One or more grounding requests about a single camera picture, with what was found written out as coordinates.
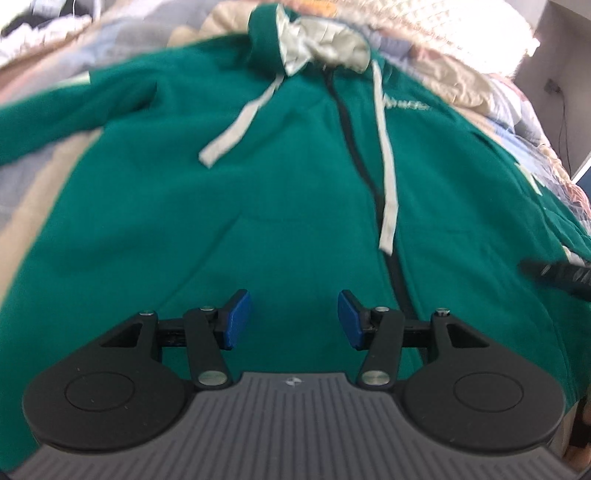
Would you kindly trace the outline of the green zip hoodie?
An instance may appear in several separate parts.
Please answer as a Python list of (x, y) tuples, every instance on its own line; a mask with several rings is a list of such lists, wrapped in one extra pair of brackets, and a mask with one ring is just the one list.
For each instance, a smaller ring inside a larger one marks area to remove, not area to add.
[(557, 379), (590, 382), (590, 309), (523, 259), (588, 257), (507, 150), (348, 27), (256, 8), (245, 33), (93, 71), (1, 111), (1, 161), (83, 141), (1, 304), (1, 464), (35, 448), (21, 398), (140, 309), (254, 299), (232, 371), (344, 370), (342, 289), (447, 307)]

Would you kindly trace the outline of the pile of clothes on nightstand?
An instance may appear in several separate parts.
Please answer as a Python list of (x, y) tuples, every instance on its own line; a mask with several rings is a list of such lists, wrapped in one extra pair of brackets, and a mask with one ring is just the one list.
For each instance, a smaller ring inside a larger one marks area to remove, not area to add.
[(1, 66), (81, 33), (98, 14), (86, 1), (31, 1), (1, 26)]

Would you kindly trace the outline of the patchwork quilt bedspread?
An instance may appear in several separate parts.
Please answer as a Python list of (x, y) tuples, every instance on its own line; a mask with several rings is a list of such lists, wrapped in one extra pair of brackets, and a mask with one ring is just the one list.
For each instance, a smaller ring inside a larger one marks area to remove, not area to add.
[[(1, 70), (1, 98), (19, 101), (60, 86), (77, 74), (115, 67), (153, 52), (193, 45), (245, 29), (252, 1), (109, 1), (101, 20), (72, 45), (38, 47)], [(294, 9), (349, 20), (388, 64), (455, 109), (514, 155), (541, 194), (567, 219), (563, 255), (590, 259), (590, 207), (566, 176), (530, 102), (502, 77), (481, 73), (429, 46), (408, 18), (419, 5), (381, 1), (297, 1)], [(377, 32), (388, 10), (394, 31)], [(332, 254), (304, 259), (294, 237), (276, 240), (290, 220), (267, 220), (245, 240), (222, 233), (208, 254), (197, 246), (222, 209), (252, 186), (249, 176), (204, 184), (193, 163), (169, 153), (100, 157), (107, 127), (78, 131), (10, 161), (1, 169), (1, 325), (41, 319), (105, 320), (142, 306), (175, 310), (245, 287), (259, 304), (280, 305), (353, 285), (360, 294), (391, 297), (388, 283), (353, 272)]]

